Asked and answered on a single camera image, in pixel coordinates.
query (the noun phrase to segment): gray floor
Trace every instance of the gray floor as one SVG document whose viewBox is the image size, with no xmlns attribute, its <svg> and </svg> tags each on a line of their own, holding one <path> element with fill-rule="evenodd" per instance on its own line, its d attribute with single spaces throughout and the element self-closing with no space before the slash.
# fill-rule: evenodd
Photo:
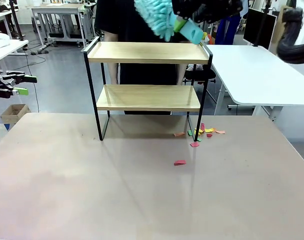
<svg viewBox="0 0 304 240">
<path fill-rule="evenodd" d="M 22 26 L 22 32 L 25 34 L 25 39 L 29 40 L 29 48 L 33 48 L 33 51 L 38 49 L 39 38 L 33 32 L 31 26 Z M 245 42 L 242 40 L 242 35 L 236 35 L 234 44 L 243 45 Z M 35 84 L 36 93 L 39 103 L 39 111 L 42 113 L 80 113 L 91 114 L 94 112 L 91 101 L 91 94 L 89 89 L 89 83 L 87 78 L 87 72 L 84 63 L 84 57 L 81 53 L 81 49 L 77 48 L 76 44 L 59 45 L 59 47 L 48 47 L 49 54 L 30 55 L 30 51 L 27 59 L 25 56 L 7 56 L 5 58 L 6 65 L 9 70 L 14 70 L 20 67 L 20 71 L 24 71 L 29 74 L 28 67 L 24 67 L 28 64 L 31 65 L 30 71 L 32 75 L 36 76 L 38 83 Z M 102 75 L 100 65 L 92 64 L 91 72 L 93 77 L 93 84 L 96 97 L 103 87 Z M 110 82 L 108 68 L 105 66 L 105 73 L 107 75 L 107 82 Z M 27 88 L 29 90 L 29 96 L 21 96 L 23 103 L 27 104 L 32 112 L 38 111 L 36 94 L 34 86 L 31 83 L 22 83 L 19 87 Z M 211 95 L 217 99 L 219 90 L 221 87 L 221 80 L 217 77 L 216 83 L 210 82 L 207 89 Z M 201 98 L 203 86 L 194 84 L 195 91 L 199 98 Z M 20 100 L 18 97 L 12 97 L 10 99 L 0 98 L 0 115 L 11 104 L 18 104 Z M 230 97 L 224 98 L 224 106 L 233 104 Z M 213 115 L 215 110 L 215 102 L 207 94 L 203 109 L 204 115 Z M 251 115 L 252 110 L 244 109 L 232 109 L 228 110 L 227 107 L 223 107 L 220 115 Z M 0 130 L 0 138 L 5 134 Z M 302 152 L 304 156 L 304 143 L 297 143 L 295 145 L 297 150 Z"/>
</svg>

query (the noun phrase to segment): wooden shelf board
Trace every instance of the wooden shelf board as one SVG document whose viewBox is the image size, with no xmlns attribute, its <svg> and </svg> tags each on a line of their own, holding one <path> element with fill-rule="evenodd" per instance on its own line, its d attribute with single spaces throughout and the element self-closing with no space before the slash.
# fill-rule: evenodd
<svg viewBox="0 0 304 240">
<path fill-rule="evenodd" d="M 89 62 L 138 64 L 208 64 L 200 45 L 160 42 L 98 42 Z"/>
<path fill-rule="evenodd" d="M 104 85 L 98 110 L 198 112 L 200 102 L 192 86 Z"/>
</svg>

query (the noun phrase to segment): lower shelf board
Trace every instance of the lower shelf board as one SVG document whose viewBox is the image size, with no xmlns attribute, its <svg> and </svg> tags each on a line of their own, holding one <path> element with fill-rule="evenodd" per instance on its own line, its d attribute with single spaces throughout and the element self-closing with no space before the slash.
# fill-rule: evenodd
<svg viewBox="0 0 304 240">
<path fill-rule="evenodd" d="M 104 85 L 98 110 L 198 112 L 200 102 L 192 86 Z"/>
</svg>

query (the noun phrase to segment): monitor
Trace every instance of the monitor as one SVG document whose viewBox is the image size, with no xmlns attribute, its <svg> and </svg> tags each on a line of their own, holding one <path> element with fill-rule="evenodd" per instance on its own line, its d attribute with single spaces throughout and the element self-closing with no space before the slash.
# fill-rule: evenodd
<svg viewBox="0 0 304 240">
<path fill-rule="evenodd" d="M 261 11 L 254 10 L 252 8 L 248 9 L 243 37 L 244 40 L 251 44 L 254 44 L 256 42 L 263 15 L 264 13 Z M 258 45 L 266 48 L 267 50 L 269 49 L 271 43 L 276 20 L 276 16 L 270 14 L 266 15 L 261 36 L 258 41 Z"/>
</svg>

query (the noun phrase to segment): blue pants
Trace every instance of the blue pants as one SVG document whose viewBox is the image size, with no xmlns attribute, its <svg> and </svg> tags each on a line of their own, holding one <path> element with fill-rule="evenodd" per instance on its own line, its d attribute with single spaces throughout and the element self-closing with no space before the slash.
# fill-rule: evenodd
<svg viewBox="0 0 304 240">
<path fill-rule="evenodd" d="M 216 33 L 215 44 L 216 45 L 233 45 L 234 36 L 237 32 L 241 17 L 240 14 L 229 16 L 225 19 L 222 19 Z M 229 25 L 226 30 L 226 23 L 229 21 Z"/>
</svg>

